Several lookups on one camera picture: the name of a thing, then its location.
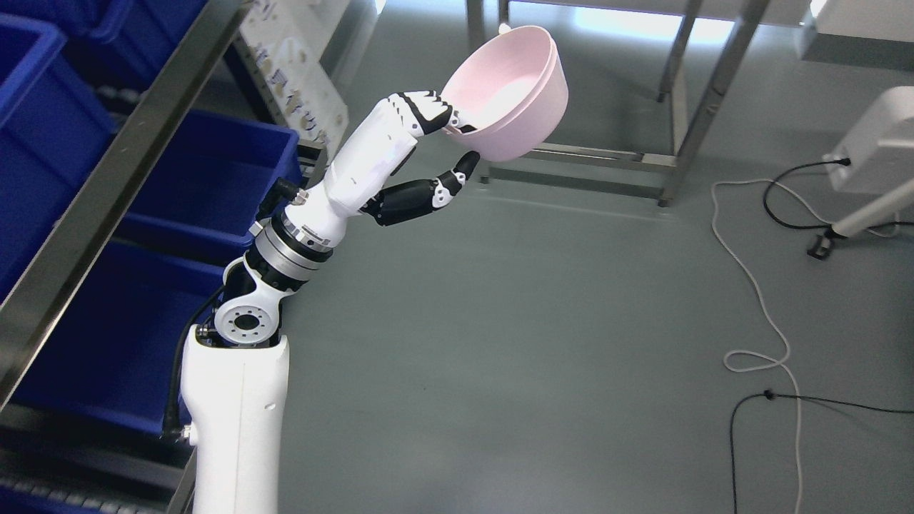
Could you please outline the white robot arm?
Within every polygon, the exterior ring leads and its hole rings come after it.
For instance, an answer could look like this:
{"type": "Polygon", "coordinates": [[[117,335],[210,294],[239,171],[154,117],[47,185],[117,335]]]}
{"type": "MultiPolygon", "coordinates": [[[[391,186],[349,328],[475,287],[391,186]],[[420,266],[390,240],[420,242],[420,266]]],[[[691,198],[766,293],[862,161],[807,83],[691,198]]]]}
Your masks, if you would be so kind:
{"type": "Polygon", "coordinates": [[[195,513],[278,512],[278,462],[290,344],[283,301],[327,261],[365,202],[320,180],[272,218],[225,267],[215,312],[181,349],[180,394],[195,448],[195,513]]]}

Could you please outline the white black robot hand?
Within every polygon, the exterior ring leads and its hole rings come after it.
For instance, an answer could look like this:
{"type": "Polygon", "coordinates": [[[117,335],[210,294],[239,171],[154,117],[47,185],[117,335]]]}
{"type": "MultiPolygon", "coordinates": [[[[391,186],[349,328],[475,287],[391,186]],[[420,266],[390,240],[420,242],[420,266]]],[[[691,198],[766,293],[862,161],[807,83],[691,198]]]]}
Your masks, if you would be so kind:
{"type": "Polygon", "coordinates": [[[414,153],[418,140],[459,124],[453,105],[437,91],[395,92],[380,100],[337,152],[322,180],[288,220],[330,247],[343,240],[349,218],[361,214],[380,226],[440,211],[454,201],[481,160],[465,153],[437,178],[385,184],[414,153]]]}

